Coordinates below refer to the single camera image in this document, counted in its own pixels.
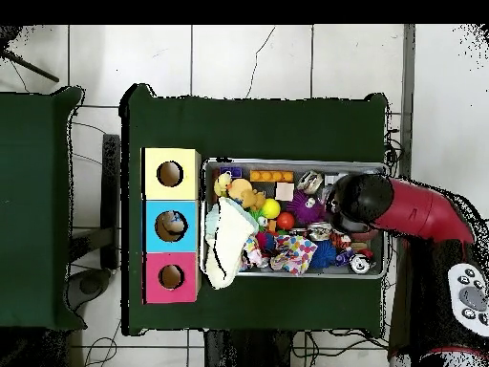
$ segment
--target white control panel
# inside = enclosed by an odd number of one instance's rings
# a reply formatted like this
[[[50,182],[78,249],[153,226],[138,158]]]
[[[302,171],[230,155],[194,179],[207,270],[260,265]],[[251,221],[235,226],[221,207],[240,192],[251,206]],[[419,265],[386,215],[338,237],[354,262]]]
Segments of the white control panel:
[[[452,311],[458,322],[472,332],[489,337],[487,284],[483,274],[466,263],[448,271]]]

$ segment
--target blue toy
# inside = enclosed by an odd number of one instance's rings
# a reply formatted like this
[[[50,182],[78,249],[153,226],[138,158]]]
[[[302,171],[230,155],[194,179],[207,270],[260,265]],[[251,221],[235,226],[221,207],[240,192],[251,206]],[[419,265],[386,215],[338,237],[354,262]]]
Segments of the blue toy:
[[[330,240],[314,242],[317,245],[317,250],[312,255],[310,260],[310,269],[323,269],[334,265],[336,261],[336,248]]]

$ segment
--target orange block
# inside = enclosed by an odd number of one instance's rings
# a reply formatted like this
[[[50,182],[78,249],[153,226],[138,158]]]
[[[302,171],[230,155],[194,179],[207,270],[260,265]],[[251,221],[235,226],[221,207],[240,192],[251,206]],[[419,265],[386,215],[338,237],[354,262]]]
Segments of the orange block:
[[[293,183],[294,172],[285,170],[250,170],[249,180],[251,182]]]

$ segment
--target shape sorter box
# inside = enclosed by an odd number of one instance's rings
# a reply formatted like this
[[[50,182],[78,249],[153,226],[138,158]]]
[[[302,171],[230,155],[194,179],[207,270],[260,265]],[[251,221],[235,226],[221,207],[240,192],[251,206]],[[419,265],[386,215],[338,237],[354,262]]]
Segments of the shape sorter box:
[[[178,268],[181,279],[174,289],[163,286],[163,272]],[[147,253],[144,304],[191,303],[197,300],[201,275],[197,253]]]
[[[146,220],[145,220],[145,247],[146,253],[163,252],[191,252],[198,251],[199,237],[199,201],[146,201]],[[165,240],[161,239],[157,230],[159,227],[169,228],[161,224],[162,216],[171,213],[177,220],[183,222],[184,227],[177,229],[178,232],[167,235]]]
[[[165,174],[175,176],[171,185],[165,185]],[[143,200],[198,200],[200,174],[201,155],[195,149],[141,148]]]

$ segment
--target purple toy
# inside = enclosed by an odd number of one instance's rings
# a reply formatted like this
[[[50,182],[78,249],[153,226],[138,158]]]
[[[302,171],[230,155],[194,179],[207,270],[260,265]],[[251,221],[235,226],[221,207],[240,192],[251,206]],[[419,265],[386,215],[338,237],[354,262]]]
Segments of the purple toy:
[[[320,223],[325,217],[321,203],[302,190],[294,190],[294,199],[287,204],[287,211],[293,212],[297,222],[304,225]]]
[[[339,255],[336,256],[336,260],[334,261],[334,263],[336,266],[347,265],[354,255],[355,252],[353,249],[343,250]]]

